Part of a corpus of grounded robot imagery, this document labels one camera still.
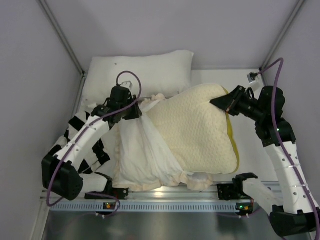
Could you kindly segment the cream yellow-edged pillow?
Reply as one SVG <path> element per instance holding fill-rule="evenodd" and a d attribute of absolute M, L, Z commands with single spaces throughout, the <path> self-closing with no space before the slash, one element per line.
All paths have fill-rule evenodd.
<path fill-rule="evenodd" d="M 186 172 L 231 174 L 240 157 L 229 115 L 211 104 L 227 94 L 221 85 L 197 85 L 146 112 Z"/>

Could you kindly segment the grey plush cream-frilled pillowcase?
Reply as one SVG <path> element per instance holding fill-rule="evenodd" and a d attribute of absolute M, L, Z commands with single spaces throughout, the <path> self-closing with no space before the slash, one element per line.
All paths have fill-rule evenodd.
<path fill-rule="evenodd" d="M 190 190 L 204 191 L 213 184 L 213 176 L 208 173 L 183 170 L 147 116 L 165 99 L 159 93 L 143 100 L 142 117 L 121 120 L 115 127 L 114 187 L 145 192 L 185 184 Z"/>

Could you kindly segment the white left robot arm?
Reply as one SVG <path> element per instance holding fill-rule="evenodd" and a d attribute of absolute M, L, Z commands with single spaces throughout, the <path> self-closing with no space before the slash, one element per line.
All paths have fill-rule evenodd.
<path fill-rule="evenodd" d="M 81 193 L 105 192 L 112 179 L 97 171 L 110 160 L 102 137 L 121 120 L 141 115 L 131 83 L 117 84 L 105 103 L 91 112 L 79 112 L 69 121 L 62 143 L 41 162 L 43 187 L 69 201 Z"/>

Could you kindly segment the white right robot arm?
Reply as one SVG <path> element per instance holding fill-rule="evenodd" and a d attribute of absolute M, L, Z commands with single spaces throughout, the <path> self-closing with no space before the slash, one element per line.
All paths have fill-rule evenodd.
<path fill-rule="evenodd" d="M 286 99 L 280 88 L 265 86 L 258 99 L 251 88 L 237 86 L 214 98 L 212 105 L 231 116 L 240 114 L 255 122 L 255 132 L 274 167 L 282 197 L 278 198 L 254 173 L 242 173 L 232 180 L 232 195 L 253 199 L 268 215 L 281 238 L 315 233 L 320 238 L 320 206 L 303 174 L 293 128 L 283 117 Z"/>

